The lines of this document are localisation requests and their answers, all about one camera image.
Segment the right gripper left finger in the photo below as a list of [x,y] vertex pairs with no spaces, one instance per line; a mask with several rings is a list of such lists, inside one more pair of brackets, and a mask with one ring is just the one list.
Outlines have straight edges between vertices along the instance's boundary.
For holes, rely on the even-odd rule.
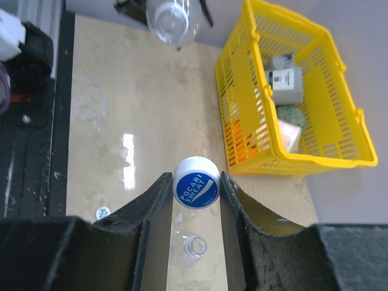
[[78,216],[1,219],[2,290],[163,290],[172,174],[96,222]]

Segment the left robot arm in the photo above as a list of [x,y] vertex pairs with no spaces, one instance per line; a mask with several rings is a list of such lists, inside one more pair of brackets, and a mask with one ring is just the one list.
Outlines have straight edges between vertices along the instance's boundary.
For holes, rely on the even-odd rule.
[[49,35],[31,22],[1,10],[1,114],[13,95],[41,93],[51,80],[54,45]]

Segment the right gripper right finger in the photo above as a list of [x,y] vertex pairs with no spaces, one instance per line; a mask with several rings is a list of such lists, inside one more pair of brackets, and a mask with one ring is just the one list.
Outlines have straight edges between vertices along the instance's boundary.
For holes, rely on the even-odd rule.
[[227,174],[219,185],[229,290],[386,290],[387,226],[303,227],[249,196]]

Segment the blue Pocari Sweat cap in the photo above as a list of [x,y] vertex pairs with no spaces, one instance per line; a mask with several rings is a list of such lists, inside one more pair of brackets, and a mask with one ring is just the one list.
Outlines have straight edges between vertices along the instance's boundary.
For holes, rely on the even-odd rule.
[[202,156],[182,160],[173,173],[173,196],[188,209],[204,209],[219,197],[220,172]]

